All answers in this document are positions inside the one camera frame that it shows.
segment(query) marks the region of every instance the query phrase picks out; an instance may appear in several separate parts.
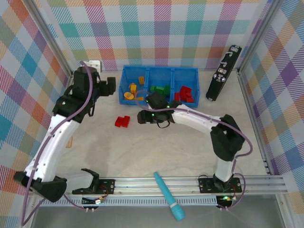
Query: red block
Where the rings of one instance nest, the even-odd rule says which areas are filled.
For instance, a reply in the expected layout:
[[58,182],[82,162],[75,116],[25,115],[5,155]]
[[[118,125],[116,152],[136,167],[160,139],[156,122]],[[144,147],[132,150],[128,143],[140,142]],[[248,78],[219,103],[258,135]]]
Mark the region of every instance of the red block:
[[117,120],[115,121],[115,126],[116,127],[120,127],[122,125],[122,121],[124,120],[124,118],[122,117],[117,117]]
[[174,93],[174,100],[175,101],[180,101],[180,94],[179,93]]
[[186,102],[187,102],[187,103],[194,103],[193,97],[187,97],[187,98],[186,98]]
[[183,91],[183,90],[180,91],[180,98],[182,101],[186,101],[187,96],[186,96],[185,91]]
[[124,119],[122,120],[122,127],[128,127],[130,119],[131,118],[129,116],[125,115]]
[[191,93],[192,89],[183,85],[180,88],[180,91],[184,91],[185,93]]

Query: black case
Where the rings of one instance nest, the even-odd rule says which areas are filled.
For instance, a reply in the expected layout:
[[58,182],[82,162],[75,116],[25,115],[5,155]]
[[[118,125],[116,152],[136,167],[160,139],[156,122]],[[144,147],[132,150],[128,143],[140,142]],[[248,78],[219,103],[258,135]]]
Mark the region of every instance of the black case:
[[241,51],[242,48],[237,45],[232,45],[229,48],[229,51],[225,54],[223,60],[221,61],[221,64],[212,77],[211,84],[206,93],[206,97],[210,101],[216,101],[220,91],[222,90],[231,71],[233,70],[235,63],[237,62]]

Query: blue plastic container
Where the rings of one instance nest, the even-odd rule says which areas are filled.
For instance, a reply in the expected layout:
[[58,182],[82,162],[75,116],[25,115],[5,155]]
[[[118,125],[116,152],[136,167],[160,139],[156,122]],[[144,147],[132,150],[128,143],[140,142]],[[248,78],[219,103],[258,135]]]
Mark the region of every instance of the blue plastic container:
[[200,101],[200,84],[199,84],[199,72],[197,68],[181,68],[176,67],[173,71],[173,88],[174,93],[179,93],[182,86],[186,86],[192,89],[191,94],[194,99],[194,103],[182,102],[190,108],[197,108]]
[[[144,76],[144,85],[139,85],[138,77]],[[166,97],[168,102],[174,100],[174,93],[178,93],[182,86],[192,89],[194,103],[183,102],[188,107],[197,108],[200,101],[199,73],[197,68],[161,67],[161,66],[124,66],[119,85],[119,102],[121,105],[136,105],[134,100],[126,100],[125,92],[130,92],[129,85],[137,84],[137,91],[146,90],[150,92],[151,86],[165,87],[170,85],[170,96]]]

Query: electrical outlet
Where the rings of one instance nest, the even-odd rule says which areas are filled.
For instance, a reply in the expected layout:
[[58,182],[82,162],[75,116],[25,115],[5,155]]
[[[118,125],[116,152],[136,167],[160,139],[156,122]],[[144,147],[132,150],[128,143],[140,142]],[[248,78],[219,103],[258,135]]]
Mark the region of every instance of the electrical outlet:
[[93,67],[97,70],[97,72],[100,73],[103,71],[102,69],[102,62],[99,60],[89,60],[89,61],[84,61],[85,64],[87,64],[88,67]]

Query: black mounting plate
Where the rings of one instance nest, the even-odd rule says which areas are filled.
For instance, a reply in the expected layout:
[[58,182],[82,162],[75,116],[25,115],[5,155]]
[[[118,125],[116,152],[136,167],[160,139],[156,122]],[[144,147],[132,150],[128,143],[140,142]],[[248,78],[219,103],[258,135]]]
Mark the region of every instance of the black mounting plate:
[[242,192],[242,186],[239,178],[234,177],[231,179],[229,183],[229,188],[227,188],[224,192],[219,191],[215,186],[213,182],[213,178],[199,178],[199,192],[200,193],[234,193],[234,189],[232,185],[236,189],[236,193]]
[[[90,195],[113,195],[115,189],[115,179],[99,179],[98,188],[95,192],[90,193]],[[82,189],[73,190],[73,195],[83,195],[85,194]]]

